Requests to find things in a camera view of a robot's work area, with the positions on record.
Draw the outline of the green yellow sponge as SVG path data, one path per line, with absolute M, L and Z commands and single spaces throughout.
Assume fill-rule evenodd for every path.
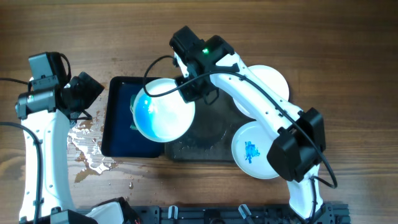
M 132 114 L 132 118 L 134 117 L 134 110 L 133 110 L 133 107 L 134 107 L 134 101 L 135 101 L 135 99 L 136 99 L 136 94 L 135 95 L 132 95 L 131 96 L 131 99 L 130 99 L 130 111 L 131 111 L 131 114 Z M 132 123 L 131 123 L 131 125 L 130 125 L 130 128 L 132 129 L 132 130 L 134 130 L 134 131 L 137 131 L 137 127 L 136 127 L 136 124 L 135 124 L 135 122 L 134 122 L 134 120 L 132 120 Z

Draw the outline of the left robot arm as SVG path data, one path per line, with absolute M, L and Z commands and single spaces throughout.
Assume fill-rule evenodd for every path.
M 26 146 L 25 194 L 20 223 L 128 223 L 134 216 L 123 198 L 76 211 L 68 182 L 67 138 L 75 119 L 104 90 L 87 73 L 65 83 L 57 76 L 31 79 L 19 95 L 17 116 Z

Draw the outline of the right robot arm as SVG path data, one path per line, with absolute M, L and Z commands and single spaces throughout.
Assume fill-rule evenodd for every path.
M 177 86 L 183 100 L 190 103 L 223 90 L 245 108 L 261 127 L 268 163 L 287 181 L 291 209 L 302 220 L 314 220 L 323 203 L 318 188 L 325 160 L 322 115 L 279 96 L 218 35 L 204 41 L 194 34 L 174 34 L 169 44 L 182 71 Z

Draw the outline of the white plate blue stain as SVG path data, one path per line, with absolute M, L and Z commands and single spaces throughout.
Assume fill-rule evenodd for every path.
M 134 101 L 134 117 L 137 130 L 155 142 L 171 142 L 183 136 L 193 123 L 195 103 L 184 102 L 178 91 L 165 96 L 152 97 L 176 88 L 171 78 L 158 78 L 141 88 Z

